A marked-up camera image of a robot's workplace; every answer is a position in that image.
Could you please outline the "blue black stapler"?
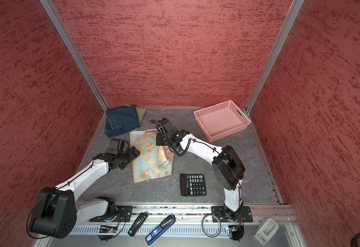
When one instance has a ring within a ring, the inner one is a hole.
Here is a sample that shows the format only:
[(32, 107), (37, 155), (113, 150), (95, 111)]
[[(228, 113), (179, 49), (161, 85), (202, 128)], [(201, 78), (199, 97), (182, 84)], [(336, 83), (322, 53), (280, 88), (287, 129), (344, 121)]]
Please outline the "blue black stapler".
[(163, 233), (174, 225), (176, 218), (174, 215), (167, 216), (156, 228), (154, 228), (146, 237), (147, 245), (153, 244)]

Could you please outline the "black desk calculator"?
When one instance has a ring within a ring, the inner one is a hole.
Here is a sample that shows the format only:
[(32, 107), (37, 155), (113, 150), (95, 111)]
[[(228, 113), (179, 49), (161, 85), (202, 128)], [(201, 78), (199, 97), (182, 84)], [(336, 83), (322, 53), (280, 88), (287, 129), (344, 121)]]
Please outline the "black desk calculator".
[(203, 174), (180, 174), (180, 192), (183, 197), (206, 196), (206, 183)]

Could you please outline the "pastel patterned cloth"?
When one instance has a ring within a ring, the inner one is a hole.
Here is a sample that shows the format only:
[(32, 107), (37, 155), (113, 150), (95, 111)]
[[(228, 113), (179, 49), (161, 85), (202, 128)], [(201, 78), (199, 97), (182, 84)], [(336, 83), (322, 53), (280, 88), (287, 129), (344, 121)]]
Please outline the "pastel patterned cloth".
[(140, 156), (132, 162), (133, 181), (140, 183), (172, 175), (174, 153), (168, 146), (157, 146), (157, 130), (130, 132), (130, 144)]

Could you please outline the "small circuit board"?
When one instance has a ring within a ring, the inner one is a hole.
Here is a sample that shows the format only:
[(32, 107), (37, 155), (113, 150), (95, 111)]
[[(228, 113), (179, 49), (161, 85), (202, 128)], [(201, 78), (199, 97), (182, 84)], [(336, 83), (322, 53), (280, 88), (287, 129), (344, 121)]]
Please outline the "small circuit board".
[(234, 241), (240, 241), (244, 236), (243, 226), (228, 226), (225, 228), (226, 235)]
[(116, 234), (118, 226), (101, 225), (99, 228), (99, 234)]

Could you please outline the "left small circuit board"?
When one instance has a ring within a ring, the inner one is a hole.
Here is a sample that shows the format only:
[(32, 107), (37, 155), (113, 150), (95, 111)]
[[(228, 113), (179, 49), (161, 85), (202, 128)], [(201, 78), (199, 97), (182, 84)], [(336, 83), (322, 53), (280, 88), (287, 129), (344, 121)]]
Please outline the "left small circuit board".
[(101, 225), (99, 228), (99, 234), (116, 234), (118, 226)]

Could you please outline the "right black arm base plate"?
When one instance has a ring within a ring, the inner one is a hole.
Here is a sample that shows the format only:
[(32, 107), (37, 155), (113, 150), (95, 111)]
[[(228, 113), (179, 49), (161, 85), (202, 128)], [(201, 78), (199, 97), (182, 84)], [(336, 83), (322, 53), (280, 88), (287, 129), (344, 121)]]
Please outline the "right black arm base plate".
[(237, 211), (233, 212), (225, 206), (212, 206), (211, 213), (215, 215), (221, 222), (245, 223), (253, 222), (251, 208), (249, 206), (242, 206)]

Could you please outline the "olive green skirt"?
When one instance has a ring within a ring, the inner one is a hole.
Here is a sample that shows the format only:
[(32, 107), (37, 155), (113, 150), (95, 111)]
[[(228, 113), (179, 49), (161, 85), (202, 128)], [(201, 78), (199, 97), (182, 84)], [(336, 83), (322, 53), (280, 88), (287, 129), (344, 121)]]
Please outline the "olive green skirt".
[(145, 108), (139, 108), (139, 107), (135, 107), (136, 108), (136, 113), (137, 113), (137, 117), (138, 117), (138, 121), (139, 123), (142, 123), (143, 118), (147, 112), (147, 109)]

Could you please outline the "grey plastic dispenser box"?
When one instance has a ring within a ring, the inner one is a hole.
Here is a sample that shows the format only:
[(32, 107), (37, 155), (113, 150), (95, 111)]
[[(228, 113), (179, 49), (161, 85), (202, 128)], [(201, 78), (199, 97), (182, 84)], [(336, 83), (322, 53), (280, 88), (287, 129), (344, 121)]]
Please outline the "grey plastic dispenser box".
[(263, 218), (253, 234), (255, 241), (265, 246), (278, 232), (279, 224), (271, 217)]

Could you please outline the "pink plastic basket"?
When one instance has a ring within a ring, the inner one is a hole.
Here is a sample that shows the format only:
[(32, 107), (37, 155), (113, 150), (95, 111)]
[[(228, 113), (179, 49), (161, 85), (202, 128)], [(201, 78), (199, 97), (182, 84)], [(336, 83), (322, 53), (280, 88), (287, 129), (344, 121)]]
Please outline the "pink plastic basket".
[(194, 117), (210, 143), (242, 131), (252, 122), (232, 100), (196, 110)]

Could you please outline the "blue denim skirt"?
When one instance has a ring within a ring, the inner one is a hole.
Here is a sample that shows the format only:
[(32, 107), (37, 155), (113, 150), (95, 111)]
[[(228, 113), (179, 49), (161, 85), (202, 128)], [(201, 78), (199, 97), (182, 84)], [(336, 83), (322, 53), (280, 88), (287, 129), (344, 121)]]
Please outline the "blue denim skirt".
[(140, 127), (136, 106), (111, 108), (106, 112), (105, 134), (114, 138)]

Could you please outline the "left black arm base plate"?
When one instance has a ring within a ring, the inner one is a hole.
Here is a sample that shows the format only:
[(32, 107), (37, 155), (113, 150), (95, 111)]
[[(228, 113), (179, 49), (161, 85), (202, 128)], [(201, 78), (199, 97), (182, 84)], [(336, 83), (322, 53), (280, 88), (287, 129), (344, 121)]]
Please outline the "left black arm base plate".
[(116, 213), (113, 214), (113, 220), (109, 221), (108, 217), (98, 216), (89, 220), (89, 222), (106, 222), (106, 223), (115, 223), (115, 222), (129, 222), (132, 216), (133, 206), (129, 205), (120, 205), (116, 206)]

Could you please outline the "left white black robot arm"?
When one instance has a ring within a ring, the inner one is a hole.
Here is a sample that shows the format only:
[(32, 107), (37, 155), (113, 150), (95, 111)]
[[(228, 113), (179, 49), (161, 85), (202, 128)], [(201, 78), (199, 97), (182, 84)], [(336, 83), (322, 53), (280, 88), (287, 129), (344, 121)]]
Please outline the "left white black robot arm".
[(27, 221), (29, 236), (40, 234), (40, 238), (54, 237), (62, 239), (73, 228), (83, 222), (100, 218), (106, 222), (120, 220), (115, 201), (100, 196), (93, 201), (82, 202), (79, 197), (98, 179), (113, 169), (124, 169), (140, 156), (135, 147), (126, 151), (101, 153), (80, 172), (55, 187), (45, 187), (38, 195)]

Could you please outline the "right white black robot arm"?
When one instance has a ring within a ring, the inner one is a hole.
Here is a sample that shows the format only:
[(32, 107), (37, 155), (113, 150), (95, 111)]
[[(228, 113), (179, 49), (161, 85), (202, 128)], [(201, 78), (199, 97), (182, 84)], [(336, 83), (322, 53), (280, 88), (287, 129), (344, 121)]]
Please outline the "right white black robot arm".
[(204, 142), (186, 130), (179, 131), (167, 118), (152, 119), (150, 123), (156, 124), (157, 145), (168, 146), (178, 157), (190, 152), (212, 166), (217, 181), (224, 188), (225, 218), (230, 222), (239, 221), (243, 208), (241, 184), (245, 166), (233, 147), (219, 147)]

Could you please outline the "right small circuit board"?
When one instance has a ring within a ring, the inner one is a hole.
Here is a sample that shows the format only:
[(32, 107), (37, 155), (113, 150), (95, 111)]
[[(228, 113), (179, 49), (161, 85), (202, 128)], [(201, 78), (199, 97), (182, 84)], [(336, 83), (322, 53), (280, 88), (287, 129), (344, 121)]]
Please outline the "right small circuit board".
[(225, 228), (226, 235), (234, 241), (240, 241), (244, 236), (243, 226), (228, 226)]

